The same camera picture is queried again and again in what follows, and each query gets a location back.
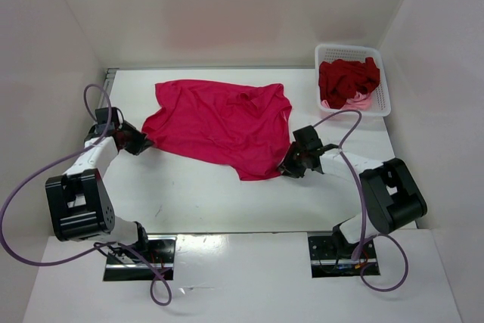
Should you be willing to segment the magenta t shirt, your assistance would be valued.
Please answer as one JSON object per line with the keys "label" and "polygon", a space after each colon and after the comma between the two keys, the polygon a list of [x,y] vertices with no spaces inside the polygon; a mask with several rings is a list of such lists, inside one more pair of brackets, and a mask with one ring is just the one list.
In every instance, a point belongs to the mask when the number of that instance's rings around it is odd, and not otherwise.
{"label": "magenta t shirt", "polygon": [[292,110],[282,84],[178,79],[157,83],[155,96],[160,108],[142,131],[156,148],[230,166],[245,182],[280,175]]}

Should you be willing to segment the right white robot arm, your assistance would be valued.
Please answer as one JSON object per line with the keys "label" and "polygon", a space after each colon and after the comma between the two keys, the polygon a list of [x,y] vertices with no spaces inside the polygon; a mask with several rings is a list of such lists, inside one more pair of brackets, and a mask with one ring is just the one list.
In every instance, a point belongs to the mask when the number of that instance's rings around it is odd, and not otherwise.
{"label": "right white robot arm", "polygon": [[331,245],[338,257],[350,257],[361,242],[391,234],[427,214],[427,202],[403,160],[342,153],[335,144],[324,145],[312,126],[293,136],[279,166],[282,175],[299,179],[311,170],[353,182],[363,203],[359,214],[333,227]]}

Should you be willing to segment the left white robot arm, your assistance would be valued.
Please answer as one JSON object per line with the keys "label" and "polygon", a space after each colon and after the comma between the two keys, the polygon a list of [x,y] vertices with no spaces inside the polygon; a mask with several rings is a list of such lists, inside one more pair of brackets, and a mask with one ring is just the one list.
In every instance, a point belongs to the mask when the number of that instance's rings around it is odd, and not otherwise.
{"label": "left white robot arm", "polygon": [[146,134],[124,120],[118,108],[98,108],[85,138],[86,150],[64,174],[45,183],[56,238],[113,243],[124,246],[132,261],[145,261],[151,252],[147,233],[141,223],[116,216],[103,176],[120,151],[138,156],[153,145]]}

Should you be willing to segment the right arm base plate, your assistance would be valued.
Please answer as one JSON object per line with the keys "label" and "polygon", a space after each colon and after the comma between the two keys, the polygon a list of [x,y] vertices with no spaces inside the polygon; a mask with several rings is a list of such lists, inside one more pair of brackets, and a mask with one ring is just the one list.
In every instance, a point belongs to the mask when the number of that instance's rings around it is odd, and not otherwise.
{"label": "right arm base plate", "polygon": [[307,241],[313,278],[357,277],[361,270],[364,276],[380,275],[373,241],[364,245],[358,260],[338,253],[330,232],[308,234]]}

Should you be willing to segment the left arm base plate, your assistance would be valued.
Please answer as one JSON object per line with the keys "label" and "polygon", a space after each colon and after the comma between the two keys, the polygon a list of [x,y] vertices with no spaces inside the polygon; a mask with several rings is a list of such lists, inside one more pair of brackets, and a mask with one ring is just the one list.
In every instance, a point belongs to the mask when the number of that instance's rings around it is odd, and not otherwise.
{"label": "left arm base plate", "polygon": [[[162,272],[167,281],[173,279],[175,235],[149,234],[147,250],[140,254],[158,271]],[[103,281],[150,281],[154,273],[133,253],[121,247],[109,248],[104,252],[106,263]]]}

